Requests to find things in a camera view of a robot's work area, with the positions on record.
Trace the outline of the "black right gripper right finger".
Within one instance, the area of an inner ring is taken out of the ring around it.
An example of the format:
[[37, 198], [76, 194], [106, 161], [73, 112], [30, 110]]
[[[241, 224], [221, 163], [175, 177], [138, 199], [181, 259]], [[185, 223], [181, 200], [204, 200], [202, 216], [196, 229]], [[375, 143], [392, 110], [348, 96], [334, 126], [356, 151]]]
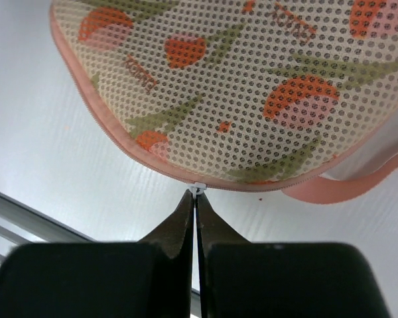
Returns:
[[364, 255], [341, 242], [258, 242], [196, 198], [203, 317], [388, 317]]

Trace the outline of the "floral mesh laundry bag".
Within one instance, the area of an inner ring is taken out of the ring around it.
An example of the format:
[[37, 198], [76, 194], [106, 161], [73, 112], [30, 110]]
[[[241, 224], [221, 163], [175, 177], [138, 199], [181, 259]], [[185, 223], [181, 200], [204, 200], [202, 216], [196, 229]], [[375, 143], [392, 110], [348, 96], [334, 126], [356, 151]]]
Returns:
[[122, 151], [166, 176], [330, 204], [398, 169], [324, 173], [398, 112], [398, 1], [53, 1], [51, 31]]

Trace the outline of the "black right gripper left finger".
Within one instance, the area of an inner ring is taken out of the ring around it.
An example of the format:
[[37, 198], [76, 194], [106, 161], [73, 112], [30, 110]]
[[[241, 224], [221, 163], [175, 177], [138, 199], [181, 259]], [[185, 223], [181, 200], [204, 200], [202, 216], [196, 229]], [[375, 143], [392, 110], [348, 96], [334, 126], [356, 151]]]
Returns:
[[137, 242], [24, 244], [0, 266], [0, 317], [188, 317], [194, 198]]

